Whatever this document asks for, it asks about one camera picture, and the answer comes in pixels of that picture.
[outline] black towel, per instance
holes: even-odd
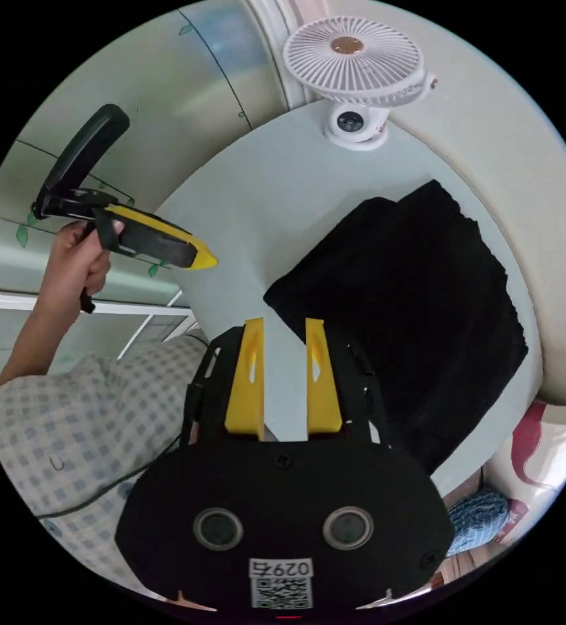
[[[379,378],[396,444],[430,475],[528,353],[506,272],[436,181],[364,201],[267,291],[304,340],[306,317],[354,335]]]

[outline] desk fan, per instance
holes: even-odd
[[[413,41],[365,18],[305,24],[286,41],[283,58],[296,80],[334,102],[325,134],[349,150],[380,147],[390,110],[420,100],[437,85]]]

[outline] checkered fabric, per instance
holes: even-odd
[[[465,497],[448,510],[454,540],[448,556],[487,544],[509,518],[509,502],[489,486]]]
[[[114,534],[138,469],[179,435],[187,385],[206,351],[183,335],[119,361],[90,356],[70,373],[28,376],[0,387],[0,461],[64,549],[93,572],[147,596]]]

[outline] hand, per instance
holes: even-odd
[[[98,293],[111,267],[109,252],[101,248],[96,230],[81,241],[86,225],[85,221],[70,223],[55,236],[34,307],[36,315],[63,328],[79,316],[81,291],[85,288],[90,296]],[[122,232],[124,224],[115,221],[114,228]]]

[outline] blue cloth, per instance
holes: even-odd
[[[509,519],[509,501],[486,486],[448,509],[454,541],[448,555],[455,555],[492,540]]]

